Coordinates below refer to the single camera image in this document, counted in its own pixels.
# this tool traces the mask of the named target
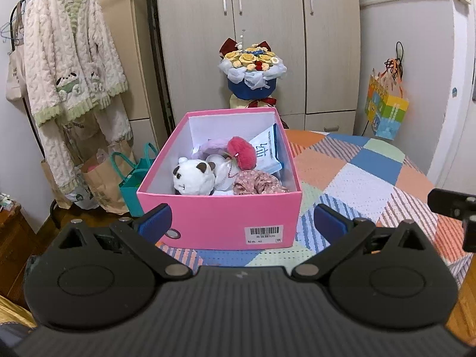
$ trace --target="yellow flower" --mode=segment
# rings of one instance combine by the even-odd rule
[[[239,57],[239,61],[241,61],[241,64],[246,67],[248,64],[254,63],[256,61],[256,56],[253,54],[242,54]]]
[[[263,63],[268,63],[268,64],[271,63],[271,56],[268,56],[268,55],[260,55],[258,56],[258,59]]]
[[[225,58],[227,58],[228,60],[230,61],[233,61],[235,60],[236,58],[239,57],[239,52],[238,51],[231,51],[231,52],[228,52],[226,55],[225,55]]]

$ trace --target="blue gripper pad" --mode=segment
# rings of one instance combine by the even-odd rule
[[[135,231],[149,243],[156,244],[172,226],[172,209],[162,203],[132,224]]]
[[[351,220],[327,205],[319,204],[314,208],[314,226],[332,244],[344,236],[354,225]]]

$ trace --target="teal gift bag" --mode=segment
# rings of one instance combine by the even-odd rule
[[[141,185],[142,181],[152,166],[152,162],[148,155],[149,148],[157,155],[158,151],[153,146],[153,144],[148,143],[144,146],[144,158],[141,158],[137,165],[134,165],[123,153],[114,152],[111,155],[112,167],[116,173],[121,177],[122,182],[119,184],[119,189],[121,191],[122,197],[129,208],[131,216],[140,217],[144,214],[139,199],[137,198],[137,189]],[[125,162],[127,162],[132,168],[131,172],[124,176],[119,168],[116,165],[115,157],[121,157]]]

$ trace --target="pink pom-pom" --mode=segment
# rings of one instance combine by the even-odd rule
[[[233,137],[228,142],[228,152],[235,157],[241,170],[251,170],[256,166],[255,148],[241,137]]]

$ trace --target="stuffed panda toy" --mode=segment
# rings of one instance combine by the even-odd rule
[[[215,186],[215,164],[202,160],[178,159],[173,170],[174,188],[177,195],[211,195]]]

